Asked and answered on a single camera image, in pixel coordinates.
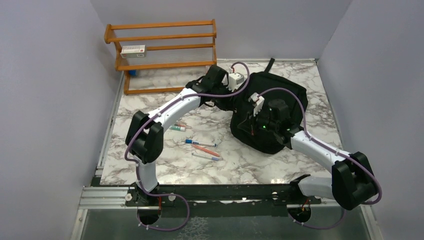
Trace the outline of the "black student backpack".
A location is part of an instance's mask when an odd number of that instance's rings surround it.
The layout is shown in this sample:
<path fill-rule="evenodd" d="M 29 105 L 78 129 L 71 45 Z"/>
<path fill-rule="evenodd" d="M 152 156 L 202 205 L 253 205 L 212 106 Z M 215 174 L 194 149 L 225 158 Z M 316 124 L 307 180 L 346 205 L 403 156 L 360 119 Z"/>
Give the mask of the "black student backpack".
<path fill-rule="evenodd" d="M 243 144 L 265 154 L 274 155 L 283 148 L 291 148 L 291 138 L 295 133 L 302 131 L 303 112 L 308 106 L 307 90 L 305 87 L 294 83 L 287 78 L 270 73 L 274 60 L 271 59 L 264 71 L 251 73 L 248 83 L 240 86 L 242 91 L 233 97 L 233 114 L 230 121 L 231 134 Z M 271 100 L 282 99 L 290 109 L 291 124 L 287 132 L 287 141 L 276 141 L 275 138 L 256 139 L 246 132 L 237 129 L 237 125 L 245 118 L 248 112 L 253 111 L 249 97 L 258 93 L 264 97 L 264 110 Z"/>

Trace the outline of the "white green glue stick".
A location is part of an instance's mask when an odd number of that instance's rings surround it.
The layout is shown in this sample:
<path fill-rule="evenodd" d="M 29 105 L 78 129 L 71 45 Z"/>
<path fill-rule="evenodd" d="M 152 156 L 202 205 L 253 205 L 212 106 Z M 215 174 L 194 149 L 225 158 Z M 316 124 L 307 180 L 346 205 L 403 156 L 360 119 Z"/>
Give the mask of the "white green glue stick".
<path fill-rule="evenodd" d="M 180 126 L 180 125 L 171 125 L 169 128 L 173 131 L 179 131 L 179 132 L 185 132 L 186 131 L 186 128 L 184 126 Z"/>

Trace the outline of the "orange pen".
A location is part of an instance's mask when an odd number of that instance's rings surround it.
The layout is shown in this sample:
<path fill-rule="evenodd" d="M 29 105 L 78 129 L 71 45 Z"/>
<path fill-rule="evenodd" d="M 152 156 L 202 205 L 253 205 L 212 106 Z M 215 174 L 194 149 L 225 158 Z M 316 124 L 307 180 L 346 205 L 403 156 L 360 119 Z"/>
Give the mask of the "orange pen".
<path fill-rule="evenodd" d="M 211 151 L 211 150 L 209 150 L 209 149 L 206 149 L 206 148 L 204 148 L 204 147 L 201 147 L 201 146 L 199 146 L 199 145 L 192 144 L 192 146 L 193 146 L 194 148 L 196 148 L 196 149 L 198 149 L 198 150 L 200 150 L 200 151 L 204 152 L 204 153 L 210 154 L 210 155 L 215 156 L 215 157 L 220 157 L 220 155 L 219 155 L 218 153 L 216 153 L 216 152 L 214 152 L 214 151 Z"/>

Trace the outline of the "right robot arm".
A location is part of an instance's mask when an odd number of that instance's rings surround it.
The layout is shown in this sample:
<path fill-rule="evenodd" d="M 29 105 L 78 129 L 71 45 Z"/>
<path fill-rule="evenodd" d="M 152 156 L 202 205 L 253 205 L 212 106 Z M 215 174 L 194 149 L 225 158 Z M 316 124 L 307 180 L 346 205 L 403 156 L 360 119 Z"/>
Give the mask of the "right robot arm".
<path fill-rule="evenodd" d="M 230 130 L 244 144 L 266 154 L 284 148 L 297 151 L 324 167 L 330 177 L 305 175 L 292 181 L 289 199 L 300 204 L 308 197 L 335 200 L 345 210 L 366 204 L 379 197 L 377 183 L 367 156 L 359 151 L 349 153 L 314 137 L 301 126 L 304 106 L 288 106 L 282 99 L 267 102 L 249 100 L 238 106 L 232 115 Z"/>

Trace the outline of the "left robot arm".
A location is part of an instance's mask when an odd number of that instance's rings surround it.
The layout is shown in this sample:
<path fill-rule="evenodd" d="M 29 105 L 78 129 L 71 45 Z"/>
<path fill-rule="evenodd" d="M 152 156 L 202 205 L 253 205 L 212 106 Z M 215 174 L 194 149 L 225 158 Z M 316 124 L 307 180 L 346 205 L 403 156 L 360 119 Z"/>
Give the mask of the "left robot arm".
<path fill-rule="evenodd" d="M 212 65 L 204 76 L 188 82 L 164 105 L 148 113 L 139 110 L 133 115 L 125 139 L 124 159 L 136 164 L 138 199 L 144 205 L 152 205 L 157 200 L 156 160 L 162 154 L 166 130 L 204 103 L 227 98 L 231 92 L 223 81 L 228 78 L 226 70 Z"/>

